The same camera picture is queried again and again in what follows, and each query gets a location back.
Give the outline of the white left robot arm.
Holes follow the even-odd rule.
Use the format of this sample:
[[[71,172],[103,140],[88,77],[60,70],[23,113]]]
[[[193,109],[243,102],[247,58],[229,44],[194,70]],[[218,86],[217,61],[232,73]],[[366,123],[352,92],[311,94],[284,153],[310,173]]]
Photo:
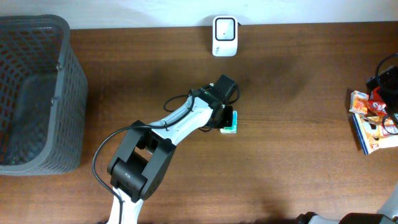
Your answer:
[[[150,124],[137,120],[126,133],[107,172],[114,195],[109,223],[137,223],[145,200],[164,179],[177,145],[197,129],[230,128],[234,123],[231,99],[238,84],[222,75],[213,85],[190,90],[186,102],[168,116]]]

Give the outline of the red Hacks candy bag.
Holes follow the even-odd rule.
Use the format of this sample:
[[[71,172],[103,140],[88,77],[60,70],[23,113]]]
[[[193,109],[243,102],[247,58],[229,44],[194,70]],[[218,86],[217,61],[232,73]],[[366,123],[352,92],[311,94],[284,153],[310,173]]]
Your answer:
[[[379,87],[373,89],[368,99],[368,109],[379,117],[387,115],[386,104],[379,95]]]

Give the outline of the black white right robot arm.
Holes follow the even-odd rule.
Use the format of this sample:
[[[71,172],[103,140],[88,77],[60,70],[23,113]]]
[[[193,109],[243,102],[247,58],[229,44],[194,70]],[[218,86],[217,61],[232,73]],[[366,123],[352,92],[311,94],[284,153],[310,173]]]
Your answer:
[[[349,111],[364,154],[397,146],[397,67],[390,66],[366,82],[367,93],[352,92]],[[397,223],[397,189],[377,213],[349,213],[341,220],[307,212],[294,223]]]

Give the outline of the orange tissue pack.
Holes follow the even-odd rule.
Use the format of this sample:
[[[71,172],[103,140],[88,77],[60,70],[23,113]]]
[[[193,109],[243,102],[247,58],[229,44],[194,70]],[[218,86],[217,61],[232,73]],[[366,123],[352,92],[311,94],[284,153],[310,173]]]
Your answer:
[[[362,93],[360,91],[353,91],[351,93],[351,101],[349,112],[366,115],[368,113],[367,102],[369,99],[369,95],[366,93]]]

